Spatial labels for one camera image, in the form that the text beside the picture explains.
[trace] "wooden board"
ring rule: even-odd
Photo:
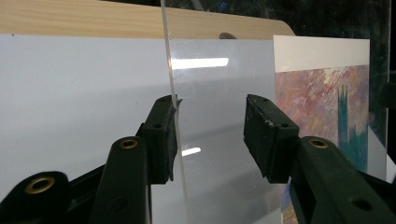
[[[169,8],[173,38],[294,35],[283,21]],[[0,0],[0,34],[163,38],[160,7],[97,0]]]

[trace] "tower in painting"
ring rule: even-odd
[[[349,146],[347,125],[347,87],[338,88],[338,147],[345,155]]]

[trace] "painting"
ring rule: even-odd
[[[334,142],[359,170],[367,171],[369,65],[276,73],[276,104],[297,125],[300,137]],[[284,223],[296,223],[289,186],[282,196]]]

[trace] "light wood panel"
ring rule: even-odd
[[[282,21],[169,8],[173,38],[237,38],[293,35]],[[159,7],[97,0],[0,0],[0,33],[163,38]]]

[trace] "wooden surface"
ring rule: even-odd
[[[283,21],[166,9],[172,38],[271,39],[294,35]],[[163,38],[160,7],[98,0],[0,0],[0,34]]]

